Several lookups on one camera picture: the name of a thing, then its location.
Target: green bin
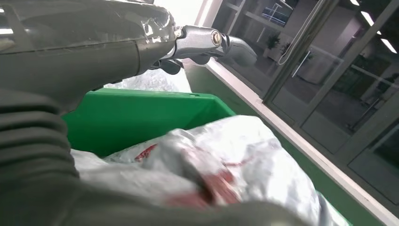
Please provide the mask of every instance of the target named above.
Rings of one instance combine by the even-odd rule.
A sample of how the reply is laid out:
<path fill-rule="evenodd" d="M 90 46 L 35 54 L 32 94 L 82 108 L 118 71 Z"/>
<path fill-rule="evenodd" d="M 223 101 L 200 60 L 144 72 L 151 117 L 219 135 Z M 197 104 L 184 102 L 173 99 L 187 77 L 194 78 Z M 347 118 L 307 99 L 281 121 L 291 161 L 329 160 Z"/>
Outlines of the green bin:
<path fill-rule="evenodd" d="M 87 93 L 64 120 L 72 148 L 104 157 L 176 128 L 192 129 L 233 115 L 208 94 L 101 89 Z"/>

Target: bolt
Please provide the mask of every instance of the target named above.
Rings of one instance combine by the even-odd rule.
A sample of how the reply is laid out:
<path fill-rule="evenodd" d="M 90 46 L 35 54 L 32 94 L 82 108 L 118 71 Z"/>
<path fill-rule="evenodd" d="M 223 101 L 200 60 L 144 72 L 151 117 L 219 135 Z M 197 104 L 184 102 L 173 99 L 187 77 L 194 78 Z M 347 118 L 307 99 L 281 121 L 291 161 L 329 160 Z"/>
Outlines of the bolt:
<path fill-rule="evenodd" d="M 222 36 L 220 32 L 218 31 L 212 32 L 212 42 L 215 46 L 220 46 L 220 44 L 222 43 Z"/>

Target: green floor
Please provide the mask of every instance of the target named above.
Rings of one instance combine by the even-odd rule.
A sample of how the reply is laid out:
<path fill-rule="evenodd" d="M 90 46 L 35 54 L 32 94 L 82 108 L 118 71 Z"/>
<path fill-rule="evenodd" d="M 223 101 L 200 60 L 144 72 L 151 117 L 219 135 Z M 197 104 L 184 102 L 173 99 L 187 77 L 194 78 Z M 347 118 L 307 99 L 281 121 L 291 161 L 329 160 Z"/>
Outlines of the green floor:
<path fill-rule="evenodd" d="M 196 93 L 209 93 L 221 98 L 235 113 L 258 116 L 233 91 L 218 80 L 208 69 L 195 65 L 185 66 L 191 89 Z M 353 200 L 343 189 L 336 185 L 326 174 L 289 143 L 271 126 L 274 134 L 287 152 L 298 162 L 320 191 L 337 210 L 355 226 L 382 226 L 376 218 Z"/>

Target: glass window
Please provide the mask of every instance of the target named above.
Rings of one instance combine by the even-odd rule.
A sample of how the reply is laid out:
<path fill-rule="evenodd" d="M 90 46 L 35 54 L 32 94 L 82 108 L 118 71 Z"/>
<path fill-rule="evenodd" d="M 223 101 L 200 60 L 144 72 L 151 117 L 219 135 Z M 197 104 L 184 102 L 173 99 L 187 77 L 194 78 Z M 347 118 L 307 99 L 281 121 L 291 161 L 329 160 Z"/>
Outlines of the glass window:
<path fill-rule="evenodd" d="M 399 204 L 399 120 L 393 123 L 349 167 L 395 205 Z"/>
<path fill-rule="evenodd" d="M 212 27 L 222 33 L 227 33 L 234 20 L 234 17 L 236 16 L 236 13 L 236 10 L 227 7 L 226 5 L 221 5 Z"/>
<path fill-rule="evenodd" d="M 227 0 L 227 3 L 233 4 L 235 6 L 240 6 L 242 3 L 242 0 Z"/>
<path fill-rule="evenodd" d="M 366 20 L 367 15 L 374 22 L 384 10 L 382 6 L 386 7 L 390 0 L 375 2 L 376 7 L 372 4 L 364 5 L 365 2 L 368 1 L 362 1 L 357 6 L 349 0 L 341 0 L 297 62 L 291 76 L 273 100 L 273 103 L 291 119 L 300 121 L 303 118 L 309 103 L 341 65 L 348 50 L 370 28 Z M 296 10 L 301 7 L 301 4 L 298 4 Z M 370 61 L 373 61 L 373 65 L 367 70 L 369 72 L 372 72 L 371 68 L 374 66 L 382 64 L 381 61 Z M 349 74 L 347 78 L 355 79 Z"/>
<path fill-rule="evenodd" d="M 247 11 L 241 12 L 235 24 L 227 19 L 229 14 L 226 11 L 232 9 L 221 7 L 213 27 L 226 32 L 228 29 L 225 27 L 232 26 L 230 35 L 246 41 L 258 55 L 258 60 L 252 67 L 241 67 L 223 60 L 220 63 L 255 93 L 265 93 L 271 85 L 282 51 L 316 3 L 314 0 L 247 0 L 243 6 Z"/>
<path fill-rule="evenodd" d="M 398 93 L 397 18 L 399 10 L 364 47 L 303 125 L 332 153 Z"/>
<path fill-rule="evenodd" d="M 248 11 L 278 26 L 284 27 L 296 7 L 298 0 L 251 0 Z"/>

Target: white plastic bag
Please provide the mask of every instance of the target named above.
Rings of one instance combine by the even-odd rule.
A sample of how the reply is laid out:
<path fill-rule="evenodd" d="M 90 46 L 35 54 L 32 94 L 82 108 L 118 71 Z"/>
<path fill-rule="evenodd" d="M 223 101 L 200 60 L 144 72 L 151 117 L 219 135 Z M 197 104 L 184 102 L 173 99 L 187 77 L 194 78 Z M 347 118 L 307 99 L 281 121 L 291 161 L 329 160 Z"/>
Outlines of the white plastic bag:
<path fill-rule="evenodd" d="M 175 129 L 89 165 L 80 170 L 83 181 L 152 203 L 206 208 L 264 201 L 309 225 L 347 225 L 256 117 Z"/>
<path fill-rule="evenodd" d="M 134 89 L 148 91 L 167 91 L 191 93 L 190 84 L 184 69 L 178 74 L 168 74 L 162 69 L 148 70 L 141 75 L 124 79 L 116 84 L 107 84 L 106 88 Z"/>

